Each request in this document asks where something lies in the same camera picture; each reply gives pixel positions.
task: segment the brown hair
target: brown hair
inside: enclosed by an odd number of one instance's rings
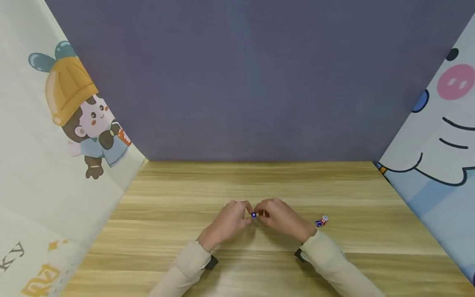
[[[96,104],[96,101],[94,99],[94,97],[90,96],[87,100],[86,100],[87,103],[89,103],[90,105],[94,105]],[[83,115],[83,110],[81,109],[81,107],[79,107],[73,114],[73,116],[66,122],[66,125],[64,125],[62,128],[63,128],[63,131],[64,131],[64,134],[66,134],[67,137],[69,137],[69,139],[71,139],[72,141],[74,142],[77,142],[77,143],[80,143],[81,141],[83,140],[86,140],[87,138],[89,138],[89,136],[85,135],[84,137],[79,137],[76,135],[76,132],[74,131],[76,129],[76,127],[79,126],[79,118]]]

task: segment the black eye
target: black eye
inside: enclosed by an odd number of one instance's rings
[[[458,48],[453,48],[447,55],[447,61],[453,61],[458,56]]]

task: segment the hand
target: hand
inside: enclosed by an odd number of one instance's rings
[[[211,252],[218,244],[230,239],[251,223],[250,217],[244,218],[245,210],[249,214],[252,213],[249,201],[231,200],[226,203],[211,225],[203,230],[196,241],[205,251]]]
[[[114,145],[114,133],[112,130],[103,131],[99,135],[99,143],[106,150],[110,150]]]
[[[305,243],[315,235],[317,229],[302,219],[287,203],[279,198],[262,200],[254,208],[257,219],[266,226],[283,234],[292,236],[300,243]]]
[[[93,179],[98,179],[99,176],[104,174],[104,169],[102,169],[102,166],[100,165],[95,165],[95,166],[89,166],[86,170],[86,178],[92,177]]]

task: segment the wrist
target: wrist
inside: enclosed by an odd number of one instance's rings
[[[208,253],[214,250],[214,248],[219,244],[216,239],[216,236],[208,228],[205,228],[201,232],[196,241]]]
[[[317,229],[315,229],[315,227],[308,223],[306,224],[305,226],[302,226],[301,228],[301,232],[299,233],[299,235],[297,236],[297,240],[301,243],[301,244],[304,244],[307,242],[307,240],[312,237],[313,235],[315,235],[317,233]]]

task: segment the cartoon pig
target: cartoon pig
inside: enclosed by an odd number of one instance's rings
[[[53,122],[69,138],[70,153],[84,155],[86,178],[98,179],[104,173],[102,159],[113,167],[131,142],[68,41],[58,43],[55,57],[33,53],[28,61],[36,70],[49,73],[45,95]]]
[[[475,168],[475,59],[453,48],[380,160],[381,172],[417,170],[459,186]]]

